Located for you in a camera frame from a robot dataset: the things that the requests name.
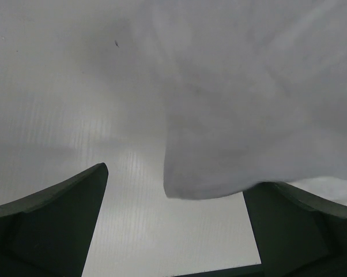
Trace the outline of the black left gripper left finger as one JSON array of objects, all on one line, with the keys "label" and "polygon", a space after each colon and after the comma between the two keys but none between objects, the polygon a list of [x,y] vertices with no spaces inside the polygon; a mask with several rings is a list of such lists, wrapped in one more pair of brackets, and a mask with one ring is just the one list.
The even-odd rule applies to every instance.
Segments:
[{"label": "black left gripper left finger", "polygon": [[81,276],[107,179],[99,163],[0,205],[0,276]]}]

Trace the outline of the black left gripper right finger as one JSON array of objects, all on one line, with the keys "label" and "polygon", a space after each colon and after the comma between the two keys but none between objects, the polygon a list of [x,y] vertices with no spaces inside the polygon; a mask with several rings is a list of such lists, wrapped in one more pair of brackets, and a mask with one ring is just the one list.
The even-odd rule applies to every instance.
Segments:
[{"label": "black left gripper right finger", "polygon": [[265,276],[347,277],[347,206],[286,183],[243,197]]}]

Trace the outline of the white t shirt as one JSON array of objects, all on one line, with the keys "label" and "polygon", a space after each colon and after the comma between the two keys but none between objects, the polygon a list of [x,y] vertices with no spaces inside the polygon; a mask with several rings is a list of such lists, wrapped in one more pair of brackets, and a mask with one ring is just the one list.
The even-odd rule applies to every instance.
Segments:
[{"label": "white t shirt", "polygon": [[261,182],[347,181],[347,1],[141,1],[173,199]]}]

